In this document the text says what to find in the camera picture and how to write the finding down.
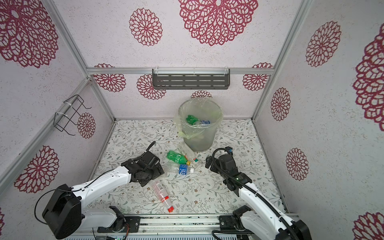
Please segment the dark grey wall shelf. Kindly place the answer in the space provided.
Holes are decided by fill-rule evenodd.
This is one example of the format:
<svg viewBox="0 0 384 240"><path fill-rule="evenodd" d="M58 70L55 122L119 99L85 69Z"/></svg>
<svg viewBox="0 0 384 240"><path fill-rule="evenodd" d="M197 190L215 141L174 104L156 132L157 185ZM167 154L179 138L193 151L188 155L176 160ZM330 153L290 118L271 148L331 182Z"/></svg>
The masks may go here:
<svg viewBox="0 0 384 240"><path fill-rule="evenodd" d="M156 90L227 90L230 83L229 69L152 69L152 84Z"/></svg>

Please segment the crushed Pocari bottle blue label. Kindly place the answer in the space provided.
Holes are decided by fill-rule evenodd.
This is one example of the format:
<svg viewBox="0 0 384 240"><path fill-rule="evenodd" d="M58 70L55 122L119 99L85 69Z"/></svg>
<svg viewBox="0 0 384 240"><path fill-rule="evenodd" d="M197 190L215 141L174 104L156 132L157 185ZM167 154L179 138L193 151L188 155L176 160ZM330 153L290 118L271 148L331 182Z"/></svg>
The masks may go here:
<svg viewBox="0 0 384 240"><path fill-rule="evenodd" d="M182 176L187 176L195 172L195 169L188 166L187 164L176 164L176 163L170 163L165 165L164 170L166 173L178 174Z"/></svg>

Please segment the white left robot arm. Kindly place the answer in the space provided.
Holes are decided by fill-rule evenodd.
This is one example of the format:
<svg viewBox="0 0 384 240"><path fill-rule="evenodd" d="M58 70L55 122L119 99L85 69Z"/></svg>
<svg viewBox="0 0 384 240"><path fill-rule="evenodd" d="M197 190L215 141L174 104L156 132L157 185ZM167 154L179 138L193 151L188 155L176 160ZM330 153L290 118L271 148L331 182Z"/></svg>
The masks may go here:
<svg viewBox="0 0 384 240"><path fill-rule="evenodd" d="M105 228L119 232L126 228L127 221L116 206L102 210L87 210L86 207L120 186L139 183L144 187L163 174L160 159L146 150L141 156L123 162L90 182L73 187L66 184L57 187L42 217L57 240L86 229Z"/></svg>

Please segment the clear bottle green red label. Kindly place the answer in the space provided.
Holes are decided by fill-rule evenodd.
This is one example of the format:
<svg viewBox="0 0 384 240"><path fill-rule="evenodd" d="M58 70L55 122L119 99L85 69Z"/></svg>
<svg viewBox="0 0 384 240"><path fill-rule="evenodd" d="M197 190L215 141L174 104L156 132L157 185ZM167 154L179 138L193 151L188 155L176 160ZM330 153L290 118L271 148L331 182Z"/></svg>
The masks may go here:
<svg viewBox="0 0 384 240"><path fill-rule="evenodd" d="M197 158L197 154L185 142L179 143L178 149L193 166L198 167L202 164L202 162Z"/></svg>

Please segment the clear bottle blue label blue cap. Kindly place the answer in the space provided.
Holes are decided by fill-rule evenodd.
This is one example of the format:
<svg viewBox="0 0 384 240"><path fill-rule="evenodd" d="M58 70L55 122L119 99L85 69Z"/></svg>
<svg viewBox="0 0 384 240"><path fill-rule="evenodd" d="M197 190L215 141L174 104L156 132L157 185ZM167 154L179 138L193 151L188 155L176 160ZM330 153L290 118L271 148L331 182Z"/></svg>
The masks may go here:
<svg viewBox="0 0 384 240"><path fill-rule="evenodd" d="M194 126L199 126L199 125L210 125L210 121L204 121L204 120L199 120L193 123Z"/></svg>

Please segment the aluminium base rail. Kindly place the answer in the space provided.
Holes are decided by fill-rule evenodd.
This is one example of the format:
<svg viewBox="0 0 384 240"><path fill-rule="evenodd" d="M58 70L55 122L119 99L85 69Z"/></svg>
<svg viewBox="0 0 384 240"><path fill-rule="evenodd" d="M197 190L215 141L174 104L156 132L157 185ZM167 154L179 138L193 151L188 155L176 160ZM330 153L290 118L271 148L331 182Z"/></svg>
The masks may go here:
<svg viewBox="0 0 384 240"><path fill-rule="evenodd" d="M70 240L290 240L287 225L296 216L270 216L255 212L234 215L127 216L119 232L98 227L76 232Z"/></svg>

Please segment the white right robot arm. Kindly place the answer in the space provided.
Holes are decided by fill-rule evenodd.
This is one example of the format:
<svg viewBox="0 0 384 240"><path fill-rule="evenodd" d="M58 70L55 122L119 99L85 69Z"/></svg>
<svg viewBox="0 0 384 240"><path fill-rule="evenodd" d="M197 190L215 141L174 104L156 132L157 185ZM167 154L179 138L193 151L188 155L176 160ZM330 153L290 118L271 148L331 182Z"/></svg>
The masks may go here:
<svg viewBox="0 0 384 240"><path fill-rule="evenodd" d="M232 153L215 157L215 153L206 158L205 167L220 174L223 183L246 204L230 216L220 216L220 229L216 234L237 236L256 236L259 240L311 240L309 227L302 220L293 220L265 198L252 180L239 172Z"/></svg>

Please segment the clear bottle red cap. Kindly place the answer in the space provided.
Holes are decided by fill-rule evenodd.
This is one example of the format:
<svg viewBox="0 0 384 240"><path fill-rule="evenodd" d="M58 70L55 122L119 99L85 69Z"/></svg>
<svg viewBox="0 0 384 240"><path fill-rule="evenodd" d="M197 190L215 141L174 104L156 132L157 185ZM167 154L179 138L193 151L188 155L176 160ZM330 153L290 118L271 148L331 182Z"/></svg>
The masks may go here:
<svg viewBox="0 0 384 240"><path fill-rule="evenodd" d="M172 213L174 211L174 207L163 184L160 181L155 181L152 183L152 187L158 200L160 200L160 202L164 205L168 213Z"/></svg>

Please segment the green bottle yellow cap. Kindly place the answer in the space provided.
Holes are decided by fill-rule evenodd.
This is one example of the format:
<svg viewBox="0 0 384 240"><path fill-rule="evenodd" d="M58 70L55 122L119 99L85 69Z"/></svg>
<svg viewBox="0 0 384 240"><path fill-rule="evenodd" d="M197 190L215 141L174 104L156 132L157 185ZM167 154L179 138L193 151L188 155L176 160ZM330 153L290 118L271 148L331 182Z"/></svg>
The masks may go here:
<svg viewBox="0 0 384 240"><path fill-rule="evenodd" d="M199 122L200 120L198 118L196 118L195 116L193 115L188 115L187 118L186 118L186 122L189 124L189 125L194 125L196 122Z"/></svg>
<svg viewBox="0 0 384 240"><path fill-rule="evenodd" d="M191 164L191 162L188 161L184 155L176 153L175 151L169 151L167 153L167 159L173 161L174 163L180 164L180 165L189 166Z"/></svg>

